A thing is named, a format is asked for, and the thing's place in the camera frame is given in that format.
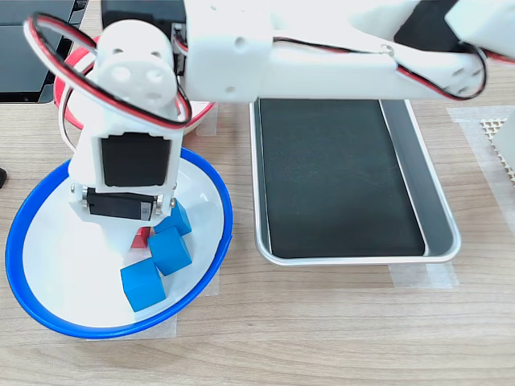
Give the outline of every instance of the cube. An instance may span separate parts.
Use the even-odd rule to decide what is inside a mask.
[[[163,301],[167,296],[152,258],[120,270],[123,292],[134,312]]]
[[[150,227],[143,227],[138,230],[131,248],[146,248],[148,246],[148,237],[150,236]]]
[[[156,233],[160,233],[171,227],[176,227],[181,236],[187,235],[192,231],[192,226],[190,225],[190,220],[187,217],[186,210],[177,200],[175,201],[175,207],[171,210],[171,214],[161,221],[161,223],[156,225],[154,227],[154,231]]]
[[[186,243],[177,228],[168,228],[148,240],[152,260],[163,275],[169,275],[192,263]]]

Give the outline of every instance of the robotic arm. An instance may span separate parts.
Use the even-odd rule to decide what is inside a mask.
[[[98,103],[69,167],[70,204],[116,232],[118,251],[175,206],[188,98],[466,101],[486,85],[487,55],[515,57],[515,0],[321,0],[316,10],[284,1],[102,3],[98,44],[48,15],[29,18],[25,32],[58,77]],[[91,51],[80,69],[87,77],[56,58],[40,27]]]

